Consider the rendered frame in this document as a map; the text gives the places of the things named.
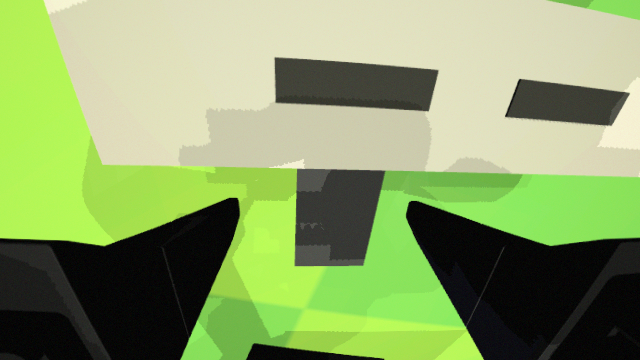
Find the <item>black two-prong plug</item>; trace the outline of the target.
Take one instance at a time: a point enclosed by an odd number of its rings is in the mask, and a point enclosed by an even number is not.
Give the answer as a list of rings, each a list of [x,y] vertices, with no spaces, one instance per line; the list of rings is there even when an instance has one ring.
[[[364,266],[385,172],[297,169],[294,266]]]

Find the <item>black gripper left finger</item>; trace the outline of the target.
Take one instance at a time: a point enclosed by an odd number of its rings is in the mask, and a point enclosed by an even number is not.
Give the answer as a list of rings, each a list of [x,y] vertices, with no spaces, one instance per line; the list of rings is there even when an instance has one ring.
[[[180,360],[239,219],[228,198],[107,245],[0,238],[0,309],[64,314],[94,360]]]

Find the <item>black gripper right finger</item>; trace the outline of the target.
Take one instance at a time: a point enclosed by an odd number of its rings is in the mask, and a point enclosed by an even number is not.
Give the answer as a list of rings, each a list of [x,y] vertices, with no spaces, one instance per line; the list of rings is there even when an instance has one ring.
[[[549,246],[419,201],[406,220],[484,360],[549,360],[640,238]]]

